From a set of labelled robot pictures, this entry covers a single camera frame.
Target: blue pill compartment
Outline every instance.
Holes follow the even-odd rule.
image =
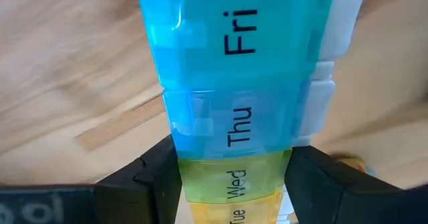
[[[215,89],[307,78],[331,0],[140,0],[160,84]]]
[[[302,120],[308,83],[254,90],[165,90],[179,158],[214,159],[285,150]]]

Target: wood grain surface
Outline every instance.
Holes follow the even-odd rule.
[[[315,141],[402,186],[427,181],[426,115],[364,127],[425,95],[427,8],[364,1]],[[91,183],[169,133],[138,0],[0,0],[0,31],[0,182]]]

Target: translucent plastic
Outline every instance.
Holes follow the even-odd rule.
[[[283,190],[268,197],[234,204],[190,203],[195,224],[275,224]]]
[[[246,86],[306,78],[331,0],[140,0],[160,84]]]
[[[307,92],[308,82],[257,90],[165,91],[179,158],[233,158],[289,148]]]
[[[223,160],[179,159],[186,199],[238,203],[274,194],[284,184],[290,151]]]

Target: light wood surface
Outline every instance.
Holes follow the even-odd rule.
[[[428,0],[364,4],[314,144],[416,185],[427,118],[364,127],[425,95]],[[0,183],[91,183],[169,133],[138,0],[0,0],[0,32]]]

